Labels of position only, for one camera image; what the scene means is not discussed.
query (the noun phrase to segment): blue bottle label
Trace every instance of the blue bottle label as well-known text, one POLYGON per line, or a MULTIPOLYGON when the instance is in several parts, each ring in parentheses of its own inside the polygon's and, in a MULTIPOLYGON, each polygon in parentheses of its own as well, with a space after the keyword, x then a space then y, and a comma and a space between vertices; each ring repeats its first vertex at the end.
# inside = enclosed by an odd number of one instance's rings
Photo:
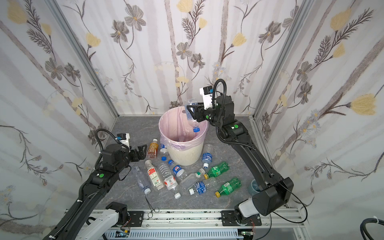
POLYGON ((202 160, 204 160, 204 159, 211 162, 212 161, 212 154, 210 154, 209 152, 204 153, 202 160))
POLYGON ((173 168, 173 173, 176 175, 178 171, 181 170, 181 167, 180 165, 176 165, 174 168, 173 168))
POLYGON ((205 187, 205 184, 202 181, 195 183, 195 188, 199 195, 207 191, 207 188, 205 187))

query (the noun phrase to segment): wall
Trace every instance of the wall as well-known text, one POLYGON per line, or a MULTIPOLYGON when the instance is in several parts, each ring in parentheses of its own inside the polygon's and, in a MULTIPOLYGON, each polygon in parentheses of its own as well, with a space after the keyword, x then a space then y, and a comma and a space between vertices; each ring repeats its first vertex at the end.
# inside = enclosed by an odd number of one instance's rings
POLYGON ((0 29, 0 238, 41 239, 90 174, 93 131, 114 117, 44 1, 1 1, 0 29))
POLYGON ((382 1, 315 1, 257 116, 313 240, 361 239, 363 219, 384 218, 383 22, 382 1))
POLYGON ((301 1, 58 3, 120 114, 162 114, 223 78, 250 115, 301 1))

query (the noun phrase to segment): trash can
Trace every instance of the trash can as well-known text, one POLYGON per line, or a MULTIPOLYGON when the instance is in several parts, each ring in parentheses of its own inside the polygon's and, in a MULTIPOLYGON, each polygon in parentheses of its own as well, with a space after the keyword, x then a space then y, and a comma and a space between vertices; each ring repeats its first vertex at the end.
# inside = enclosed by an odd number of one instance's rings
POLYGON ((200 158, 208 122, 200 122, 199 128, 199 132, 193 132, 184 107, 172 108, 161 116, 160 142, 167 147, 170 157, 177 164, 188 166, 200 158))

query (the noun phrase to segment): gray floor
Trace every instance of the gray floor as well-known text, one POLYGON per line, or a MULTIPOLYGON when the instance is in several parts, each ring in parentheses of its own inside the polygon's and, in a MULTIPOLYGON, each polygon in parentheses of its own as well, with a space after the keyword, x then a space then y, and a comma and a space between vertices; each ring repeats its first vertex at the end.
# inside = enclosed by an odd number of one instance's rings
MULTIPOLYGON (((241 121, 249 133, 253 136, 251 123, 248 117, 236 117, 241 121)), ((151 143, 152 139, 157 138, 160 140, 160 132, 158 127, 160 117, 118 117, 112 133, 127 132, 131 139, 129 144, 133 147, 151 143)), ((113 143, 113 140, 109 140, 107 144, 113 143)), ((214 166, 222 161, 226 161, 230 166, 230 169, 216 178, 218 182, 218 189, 222 184, 227 182, 233 177, 238 177, 241 180, 242 186, 231 193, 229 196, 222 196, 217 198, 215 196, 215 190, 207 191, 202 195, 189 195, 189 193, 182 192, 182 196, 179 199, 175 199, 173 194, 165 187, 160 191, 152 191, 148 196, 149 202, 155 208, 160 209, 230 209, 238 203, 248 199, 251 195, 247 191, 247 187, 250 185, 253 176, 243 160, 237 154, 233 148, 220 142, 215 134, 213 126, 209 126, 208 132, 205 138, 205 143, 211 143, 214 145, 213 161, 211 166, 214 166)), ((139 166, 142 169, 146 169, 144 166, 145 160, 132 163, 131 166, 139 166)), ((159 164, 161 160, 153 160, 153 164, 159 164)), ((201 161, 197 161, 195 164, 183 167, 188 173, 196 172, 202 167, 201 161)), ((120 176, 125 176, 129 169, 125 169, 121 172, 120 176)), ((112 190, 101 200, 95 209, 105 209, 105 207, 112 201, 127 204, 128 209, 149 209, 144 195, 136 184, 135 175, 130 173, 124 181, 117 181, 112 190)))

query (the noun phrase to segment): cable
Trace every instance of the cable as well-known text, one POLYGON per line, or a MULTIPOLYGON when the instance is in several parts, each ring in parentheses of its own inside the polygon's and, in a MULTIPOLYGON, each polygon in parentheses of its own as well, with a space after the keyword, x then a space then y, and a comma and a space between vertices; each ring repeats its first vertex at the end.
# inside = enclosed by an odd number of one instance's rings
POLYGON ((368 233, 367 231, 367 228, 366 228, 366 224, 367 223, 378 223, 380 225, 384 225, 384 221, 381 220, 381 219, 377 219, 377 218, 367 218, 367 219, 364 219, 361 224, 360 224, 360 232, 361 232, 361 236, 364 240, 367 240, 367 238, 365 237, 365 235, 367 235, 367 237, 369 238, 369 240, 374 240, 371 235, 368 233))
MULTIPOLYGON (((225 97, 227 95, 227 84, 225 83, 225 81, 223 79, 219 79, 215 82, 215 85, 214 85, 214 88, 213 88, 213 94, 212 94, 212 105, 214 106, 215 103, 214 103, 214 96, 215 96, 215 91, 216 91, 216 87, 217 87, 217 84, 221 82, 223 84, 223 100, 221 102, 221 106, 220 106, 220 111, 219 111, 219 115, 218 115, 218 118, 217 118, 217 123, 220 122, 220 118, 221 118, 221 115, 223 113, 223 110, 224 110, 224 101, 225 101, 225 97)), ((259 156, 260 159, 262 159, 262 157, 259 155, 257 149, 249 144, 246 144, 246 143, 243 143, 243 142, 232 142, 232 141, 226 141, 224 140, 221 135, 220 135, 220 129, 219 127, 216 127, 216 135, 217 135, 217 138, 223 142, 223 143, 226 143, 226 144, 235 144, 235 145, 241 145, 241 146, 245 146, 245 147, 248 147, 248 148, 251 148, 252 150, 254 150, 256 152, 256 154, 259 156)), ((280 183, 280 181, 277 181, 276 178, 272 175, 272 173, 269 171, 269 169, 266 167, 265 163, 263 161, 261 161, 265 167, 265 169, 268 171, 269 175, 277 182, 279 183, 283 188, 285 188, 287 191, 289 191, 292 195, 294 195, 297 200, 299 200, 299 202, 304 206, 304 209, 305 209, 305 219, 301 222, 293 222, 291 220, 288 220, 282 216, 280 216, 279 214, 273 212, 274 214, 278 215, 279 217, 281 217, 282 219, 288 221, 288 222, 291 222, 291 223, 303 223, 307 220, 308 218, 308 211, 307 211, 307 208, 305 206, 305 204, 293 193, 291 192, 288 188, 286 188, 283 184, 280 183)))
POLYGON ((160 209, 157 208, 158 211, 156 211, 156 210, 152 207, 152 205, 149 203, 149 201, 148 201, 148 199, 147 199, 147 196, 145 196, 145 200, 147 201, 147 204, 148 204, 148 206, 149 206, 149 209, 151 210, 151 212, 148 213, 148 218, 153 218, 153 213, 159 213, 159 212, 160 212, 160 209))
MULTIPOLYGON (((271 224, 269 225, 268 231, 264 234, 264 236, 259 237, 259 238, 255 239, 255 240, 259 240, 259 239, 262 239, 263 237, 267 236, 267 234, 271 230, 271 228, 272 228, 272 216, 271 216, 271 214, 269 214, 269 218, 271 219, 271 224)), ((253 221, 252 221, 252 225, 253 225, 253 228, 252 228, 252 231, 253 231, 253 229, 255 228, 255 224, 253 223, 253 221)))
MULTIPOLYGON (((85 222, 87 223, 87 225, 90 225, 90 224, 91 224, 91 223, 89 222, 89 220, 95 221, 96 218, 94 218, 94 217, 88 217, 88 219, 85 221, 85 222)), ((103 237, 104 240, 108 240, 108 238, 105 236, 104 233, 103 233, 102 237, 103 237)))

